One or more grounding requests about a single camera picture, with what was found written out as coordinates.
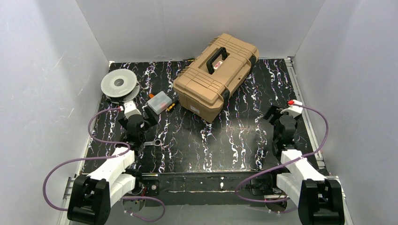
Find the tan plastic tool box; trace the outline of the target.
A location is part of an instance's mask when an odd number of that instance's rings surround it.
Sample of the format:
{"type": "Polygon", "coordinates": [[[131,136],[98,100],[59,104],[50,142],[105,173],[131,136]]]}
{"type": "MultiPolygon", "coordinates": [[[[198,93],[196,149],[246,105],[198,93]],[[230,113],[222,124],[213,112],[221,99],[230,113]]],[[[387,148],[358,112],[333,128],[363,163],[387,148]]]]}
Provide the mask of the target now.
{"type": "Polygon", "coordinates": [[[259,59],[256,46],[227,33],[215,37],[173,81],[181,106],[213,122],[259,59]]]}

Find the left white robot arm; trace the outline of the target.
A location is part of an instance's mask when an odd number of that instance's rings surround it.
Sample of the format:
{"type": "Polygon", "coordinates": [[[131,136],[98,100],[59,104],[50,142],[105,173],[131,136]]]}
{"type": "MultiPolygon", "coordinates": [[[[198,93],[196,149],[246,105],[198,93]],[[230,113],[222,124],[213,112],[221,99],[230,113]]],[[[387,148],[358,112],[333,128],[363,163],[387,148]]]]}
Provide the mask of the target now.
{"type": "Polygon", "coordinates": [[[68,220],[103,225],[112,206],[135,188],[137,175],[127,168],[135,162],[138,149],[146,142],[146,132],[158,124],[153,111],[147,106],[143,109],[145,117],[135,105],[121,107],[124,117],[119,123],[125,129],[125,136],[114,143],[114,153],[99,168],[74,180],[67,210],[68,220]]]}

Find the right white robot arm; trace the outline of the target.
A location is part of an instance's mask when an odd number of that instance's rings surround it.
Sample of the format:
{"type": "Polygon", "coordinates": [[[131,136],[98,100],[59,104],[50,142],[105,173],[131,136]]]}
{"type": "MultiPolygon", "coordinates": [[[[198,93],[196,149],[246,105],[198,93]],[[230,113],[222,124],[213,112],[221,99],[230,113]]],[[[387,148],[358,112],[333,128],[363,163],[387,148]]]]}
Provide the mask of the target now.
{"type": "Polygon", "coordinates": [[[264,116],[274,127],[273,155],[287,169],[276,175],[276,186],[297,206],[303,225],[343,225],[341,185],[319,173],[297,149],[293,136],[301,108],[294,101],[288,105],[286,109],[273,105],[264,116]]]}

